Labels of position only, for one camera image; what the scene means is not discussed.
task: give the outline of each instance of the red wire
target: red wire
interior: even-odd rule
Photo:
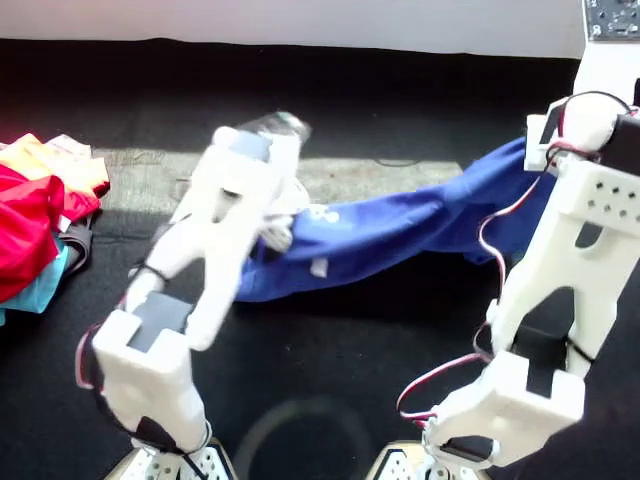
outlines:
[[[412,381],[409,385],[407,385],[405,389],[402,391],[402,393],[398,396],[398,400],[396,401],[396,409],[398,410],[398,413],[405,420],[412,420],[416,425],[424,428],[426,426],[425,421],[429,420],[430,418],[437,417],[437,414],[432,411],[408,413],[401,410],[400,405],[402,404],[404,399],[407,397],[407,395],[413,392],[416,389],[416,387],[418,387],[419,385],[422,385],[425,382],[433,380],[434,378],[442,375],[443,373],[445,373],[451,368],[459,367],[461,365],[466,365],[467,363],[471,363],[471,362],[475,362],[477,360],[483,360],[483,359],[484,357],[480,353],[470,353],[468,355],[464,355],[462,357],[443,363],[439,367],[436,367],[433,370],[419,376],[414,381]]]

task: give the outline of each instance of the pile of clothes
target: pile of clothes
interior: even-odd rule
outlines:
[[[0,144],[0,325],[42,313],[91,253],[91,219],[109,189],[104,159],[66,135]]]

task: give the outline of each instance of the blue cloth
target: blue cloth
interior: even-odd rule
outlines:
[[[58,255],[36,277],[36,279],[15,297],[0,303],[0,326],[5,322],[6,310],[42,313],[58,288],[64,267],[67,263],[69,248],[55,236]]]
[[[480,222],[516,201],[538,175],[523,171],[525,145],[524,138],[514,140],[443,185],[331,205],[331,213],[320,217],[302,212],[287,253],[246,262],[237,300],[261,302],[355,282],[425,250],[463,253],[476,263],[488,260],[478,244]],[[505,255],[524,252],[553,183],[554,177],[545,175],[519,210],[487,226],[485,238]],[[326,278],[312,275],[316,258],[327,259]]]

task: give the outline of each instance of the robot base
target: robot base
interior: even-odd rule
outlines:
[[[491,480],[484,472],[467,468],[458,474],[436,466],[435,460],[425,455],[420,442],[394,442],[387,445],[365,480]]]
[[[104,480],[175,480],[180,466],[186,465],[184,460],[175,456],[163,457],[173,457],[173,459],[165,458],[158,461],[157,456],[136,448],[123,458]],[[227,453],[216,439],[211,440],[196,463],[211,480],[238,480]],[[196,474],[188,467],[185,467],[184,471],[188,472],[188,476],[185,477],[181,472],[182,480],[198,480]]]

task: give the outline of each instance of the teal cloth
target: teal cloth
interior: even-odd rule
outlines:
[[[54,235],[58,246],[58,255],[38,275],[38,277],[15,297],[0,303],[0,326],[5,322],[6,310],[22,310],[24,312],[42,313],[47,308],[58,284],[62,279],[64,267],[67,263],[69,248]]]

